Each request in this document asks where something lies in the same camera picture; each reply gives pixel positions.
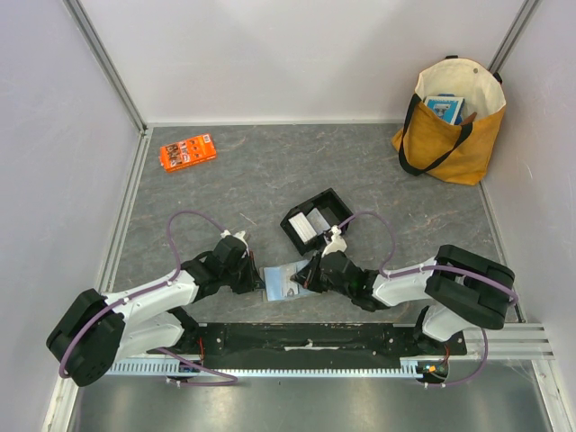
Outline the beige leather card holder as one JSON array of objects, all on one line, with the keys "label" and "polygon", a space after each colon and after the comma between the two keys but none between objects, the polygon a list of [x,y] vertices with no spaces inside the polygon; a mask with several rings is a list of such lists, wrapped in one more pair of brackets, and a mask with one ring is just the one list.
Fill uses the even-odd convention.
[{"label": "beige leather card holder", "polygon": [[307,264],[307,260],[302,260],[285,265],[262,267],[260,275],[265,283],[267,300],[279,302],[313,295],[313,292],[291,280],[291,277]]}]

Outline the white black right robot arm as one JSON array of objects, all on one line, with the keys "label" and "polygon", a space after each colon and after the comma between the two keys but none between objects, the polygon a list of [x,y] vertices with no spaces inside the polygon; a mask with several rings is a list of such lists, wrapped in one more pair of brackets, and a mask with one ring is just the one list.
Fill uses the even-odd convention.
[{"label": "white black right robot arm", "polygon": [[443,354],[465,329],[502,329],[518,302],[512,270],[454,245],[420,264],[381,271],[355,265],[342,251],[317,253],[290,279],[315,293],[339,293],[370,312],[426,301],[413,328],[382,336],[399,356]]}]

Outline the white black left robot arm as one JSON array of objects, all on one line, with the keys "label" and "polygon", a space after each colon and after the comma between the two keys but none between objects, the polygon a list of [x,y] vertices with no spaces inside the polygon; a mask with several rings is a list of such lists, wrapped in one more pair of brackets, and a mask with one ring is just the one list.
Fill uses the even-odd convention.
[{"label": "white black left robot arm", "polygon": [[127,357],[163,348],[181,354],[199,351],[200,325],[186,306],[222,287],[244,294],[264,286],[246,242],[227,235],[214,250],[150,283],[109,295],[94,289],[81,292],[46,346],[60,371],[86,387]]}]

